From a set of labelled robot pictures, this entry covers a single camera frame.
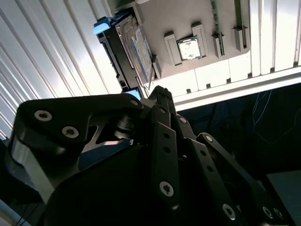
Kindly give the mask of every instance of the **dark background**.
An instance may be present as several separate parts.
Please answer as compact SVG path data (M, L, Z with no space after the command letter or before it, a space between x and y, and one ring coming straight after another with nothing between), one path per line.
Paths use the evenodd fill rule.
M301 84L178 113L190 122L196 135L209 133L234 153L255 178L258 173L300 169Z
M268 90L178 112L197 135L211 134L257 180L268 175L296 225L301 225L301 84ZM127 146L106 146L82 155L82 168ZM25 203L39 202L37 192L0 170L0 199L21 216ZM35 225L41 203L28 222Z

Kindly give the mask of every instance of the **white corrugated panel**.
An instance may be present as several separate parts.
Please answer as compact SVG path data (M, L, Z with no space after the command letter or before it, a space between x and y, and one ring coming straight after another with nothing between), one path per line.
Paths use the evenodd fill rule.
M23 101L120 93L93 35L102 0L0 0L0 138Z

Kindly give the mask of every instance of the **metal frame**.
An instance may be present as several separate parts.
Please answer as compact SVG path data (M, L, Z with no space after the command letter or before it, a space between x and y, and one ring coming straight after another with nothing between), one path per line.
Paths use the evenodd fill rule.
M181 111L300 82L301 68L297 67L174 97L174 104Z

